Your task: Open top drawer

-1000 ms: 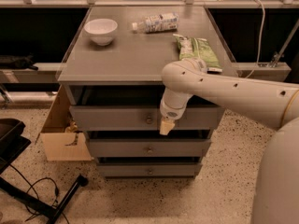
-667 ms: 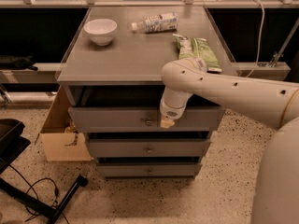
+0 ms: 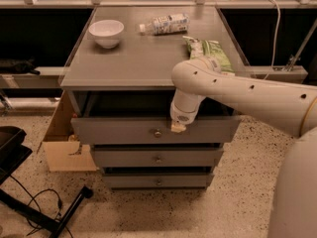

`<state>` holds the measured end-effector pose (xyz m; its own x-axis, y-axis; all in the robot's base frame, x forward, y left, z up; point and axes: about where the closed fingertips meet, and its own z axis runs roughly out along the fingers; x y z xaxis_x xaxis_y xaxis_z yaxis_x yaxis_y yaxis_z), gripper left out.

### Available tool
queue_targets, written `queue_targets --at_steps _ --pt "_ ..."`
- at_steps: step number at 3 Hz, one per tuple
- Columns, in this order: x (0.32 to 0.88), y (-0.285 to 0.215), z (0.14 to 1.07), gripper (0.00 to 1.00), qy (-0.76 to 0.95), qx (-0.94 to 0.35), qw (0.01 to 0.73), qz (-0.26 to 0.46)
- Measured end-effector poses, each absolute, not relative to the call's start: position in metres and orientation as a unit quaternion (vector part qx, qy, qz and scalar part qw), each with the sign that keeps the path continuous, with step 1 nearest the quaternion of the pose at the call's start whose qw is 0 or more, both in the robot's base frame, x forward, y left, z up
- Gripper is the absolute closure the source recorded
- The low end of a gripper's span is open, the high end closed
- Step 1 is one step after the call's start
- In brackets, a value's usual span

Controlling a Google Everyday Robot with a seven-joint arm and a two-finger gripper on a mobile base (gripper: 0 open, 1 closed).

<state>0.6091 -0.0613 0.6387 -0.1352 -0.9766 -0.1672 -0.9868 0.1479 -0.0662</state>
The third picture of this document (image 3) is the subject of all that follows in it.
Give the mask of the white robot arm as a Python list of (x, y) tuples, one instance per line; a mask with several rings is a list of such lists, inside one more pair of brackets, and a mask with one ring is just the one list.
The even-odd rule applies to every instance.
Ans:
[(225, 74), (207, 57), (178, 63), (171, 80), (178, 128), (209, 97), (296, 138), (278, 173), (267, 238), (317, 238), (317, 87)]

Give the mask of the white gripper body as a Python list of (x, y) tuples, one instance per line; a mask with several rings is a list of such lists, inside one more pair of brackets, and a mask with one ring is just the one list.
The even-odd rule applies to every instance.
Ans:
[(195, 120), (200, 104), (204, 99), (204, 96), (189, 94), (176, 89), (170, 104), (172, 121), (181, 125), (191, 124)]

